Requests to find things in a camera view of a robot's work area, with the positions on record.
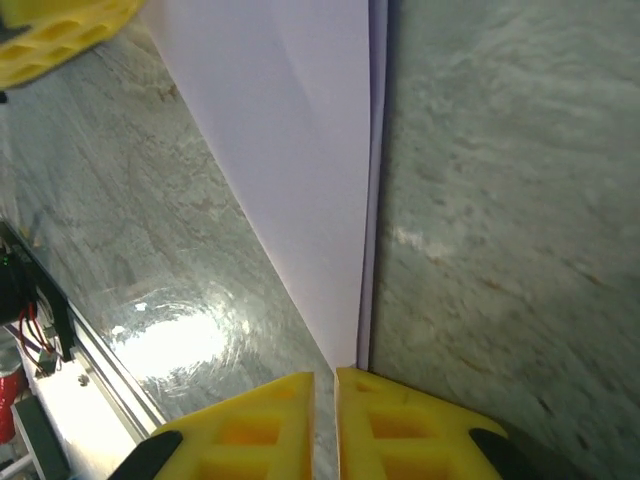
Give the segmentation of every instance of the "yellow plastic block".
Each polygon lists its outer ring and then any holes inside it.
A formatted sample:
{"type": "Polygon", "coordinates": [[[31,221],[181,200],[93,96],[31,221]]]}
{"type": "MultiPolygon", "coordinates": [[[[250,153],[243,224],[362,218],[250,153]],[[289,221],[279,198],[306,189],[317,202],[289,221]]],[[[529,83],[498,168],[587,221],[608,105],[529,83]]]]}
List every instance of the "yellow plastic block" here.
{"type": "Polygon", "coordinates": [[[312,373],[295,373],[170,422],[183,441],[155,480],[311,480],[312,373]]]}
{"type": "Polygon", "coordinates": [[[336,375],[341,480],[500,480],[469,436],[492,420],[353,368],[336,375]]]}
{"type": "Polygon", "coordinates": [[[112,37],[143,0],[0,0],[8,27],[29,27],[0,44],[0,89],[31,81],[112,37]]]}

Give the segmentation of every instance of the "white paper sheet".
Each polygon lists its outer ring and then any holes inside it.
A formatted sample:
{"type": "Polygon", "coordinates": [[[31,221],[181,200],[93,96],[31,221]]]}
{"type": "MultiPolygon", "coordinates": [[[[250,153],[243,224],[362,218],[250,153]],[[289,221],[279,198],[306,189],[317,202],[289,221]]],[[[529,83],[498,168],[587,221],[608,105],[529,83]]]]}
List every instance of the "white paper sheet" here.
{"type": "Polygon", "coordinates": [[[368,0],[151,0],[143,21],[331,367],[356,363],[368,0]]]}

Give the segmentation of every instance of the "marble floor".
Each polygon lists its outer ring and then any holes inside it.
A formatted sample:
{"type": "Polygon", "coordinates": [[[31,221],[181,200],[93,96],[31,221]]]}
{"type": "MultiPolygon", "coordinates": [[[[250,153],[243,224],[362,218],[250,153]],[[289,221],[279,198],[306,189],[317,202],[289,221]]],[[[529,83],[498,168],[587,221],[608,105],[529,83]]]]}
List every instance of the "marble floor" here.
{"type": "MultiPolygon", "coordinates": [[[[373,370],[637,478],[637,4],[398,5],[373,370]]],[[[337,478],[332,373],[144,28],[1,114],[0,212],[164,415],[315,371],[337,478]]]]}

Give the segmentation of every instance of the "gray marble surface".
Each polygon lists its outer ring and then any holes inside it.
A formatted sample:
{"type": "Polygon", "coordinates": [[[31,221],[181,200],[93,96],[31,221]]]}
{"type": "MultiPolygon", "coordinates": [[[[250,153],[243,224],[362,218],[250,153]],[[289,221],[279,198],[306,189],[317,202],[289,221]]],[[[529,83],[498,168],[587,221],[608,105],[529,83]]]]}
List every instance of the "gray marble surface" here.
{"type": "Polygon", "coordinates": [[[373,370],[640,477],[640,4],[406,0],[373,370]]]}
{"type": "Polygon", "coordinates": [[[333,374],[146,30],[9,97],[0,212],[162,413],[313,371],[315,476],[337,478],[333,374]]]}
{"type": "MultiPolygon", "coordinates": [[[[638,3],[400,5],[373,370],[637,478],[638,3]]],[[[1,211],[165,415],[313,370],[336,478],[331,372],[144,30],[10,101],[1,211]]]]}

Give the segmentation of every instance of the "red object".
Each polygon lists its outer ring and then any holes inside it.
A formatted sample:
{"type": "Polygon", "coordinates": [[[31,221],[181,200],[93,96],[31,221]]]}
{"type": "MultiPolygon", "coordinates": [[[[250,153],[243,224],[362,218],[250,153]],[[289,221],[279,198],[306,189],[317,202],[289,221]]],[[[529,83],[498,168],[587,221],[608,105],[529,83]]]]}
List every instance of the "red object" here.
{"type": "Polygon", "coordinates": [[[24,388],[24,375],[19,367],[6,377],[0,377],[0,444],[7,443],[16,434],[11,405],[24,388]]]}

